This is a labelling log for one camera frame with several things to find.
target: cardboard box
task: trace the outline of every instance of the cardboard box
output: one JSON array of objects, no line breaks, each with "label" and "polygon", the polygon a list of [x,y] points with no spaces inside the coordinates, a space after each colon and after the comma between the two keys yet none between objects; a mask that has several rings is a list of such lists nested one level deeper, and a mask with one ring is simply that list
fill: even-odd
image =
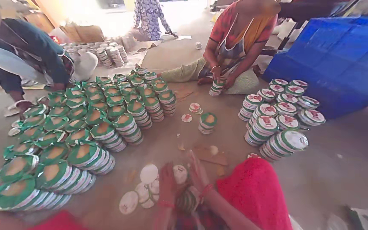
[{"label": "cardboard box", "polygon": [[79,26],[75,23],[59,27],[74,42],[89,43],[104,41],[102,29],[97,25]]}]

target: man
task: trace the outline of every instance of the man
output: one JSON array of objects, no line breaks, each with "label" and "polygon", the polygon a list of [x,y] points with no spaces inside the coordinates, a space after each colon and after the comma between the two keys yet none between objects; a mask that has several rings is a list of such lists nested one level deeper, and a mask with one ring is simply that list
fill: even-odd
[{"label": "man", "polygon": [[166,29],[166,34],[171,34],[175,38],[178,38],[168,26],[159,0],[136,0],[134,9],[134,38],[139,41],[161,40],[160,25],[158,23],[159,18]]},{"label": "man", "polygon": [[1,19],[0,85],[21,112],[32,104],[24,102],[21,77],[50,85],[51,91],[66,88],[74,71],[73,60],[45,32],[18,19]]}]

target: cardboard piece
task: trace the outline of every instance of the cardboard piece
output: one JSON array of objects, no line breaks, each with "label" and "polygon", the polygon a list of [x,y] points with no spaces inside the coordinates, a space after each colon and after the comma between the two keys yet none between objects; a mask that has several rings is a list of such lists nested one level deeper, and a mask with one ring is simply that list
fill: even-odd
[{"label": "cardboard piece", "polygon": [[207,161],[217,165],[227,166],[227,158],[224,156],[224,153],[218,153],[217,155],[211,154],[210,146],[202,146],[198,145],[193,148],[194,154],[203,161]]},{"label": "cardboard piece", "polygon": [[69,23],[59,27],[74,42],[89,43],[104,41],[102,29],[97,25],[79,26]]}]

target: apron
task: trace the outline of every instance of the apron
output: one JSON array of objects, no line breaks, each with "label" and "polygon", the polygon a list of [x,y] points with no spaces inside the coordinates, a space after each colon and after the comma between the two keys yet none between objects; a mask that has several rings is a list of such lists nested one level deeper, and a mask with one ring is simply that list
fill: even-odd
[{"label": "apron", "polygon": [[[223,68],[223,70],[221,71],[221,80],[226,81],[227,80],[227,76],[229,72],[229,70],[231,70],[236,64],[238,64],[240,61],[243,60],[243,58],[247,55],[245,53],[245,47],[244,47],[244,37],[245,34],[247,33],[249,27],[251,26],[253,19],[251,20],[251,22],[248,25],[248,28],[245,30],[244,35],[242,36],[242,39],[235,44],[231,49],[227,49],[227,37],[229,35],[229,33],[232,30],[232,27],[234,26],[234,23],[236,22],[236,19],[238,17],[238,13],[235,16],[234,22],[232,23],[231,27],[228,30],[227,35],[225,36],[225,38],[222,40],[222,42],[217,46],[217,50],[216,50],[216,55],[217,55],[217,60],[219,65],[221,66],[221,68]],[[201,70],[198,79],[202,78],[202,77],[210,77],[212,78],[212,73],[211,73],[211,69],[209,67],[209,64],[206,64],[204,66],[204,68]]]}]

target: red bangle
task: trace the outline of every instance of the red bangle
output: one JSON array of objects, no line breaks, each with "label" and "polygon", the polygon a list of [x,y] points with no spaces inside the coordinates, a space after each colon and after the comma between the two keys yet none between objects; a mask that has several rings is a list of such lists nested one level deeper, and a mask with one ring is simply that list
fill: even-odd
[{"label": "red bangle", "polygon": [[200,198],[202,198],[207,192],[209,192],[213,188],[212,184],[208,184],[205,186],[205,188],[202,190],[200,194]]},{"label": "red bangle", "polygon": [[173,209],[175,208],[175,205],[167,201],[158,201],[157,204],[160,206],[172,207]]}]

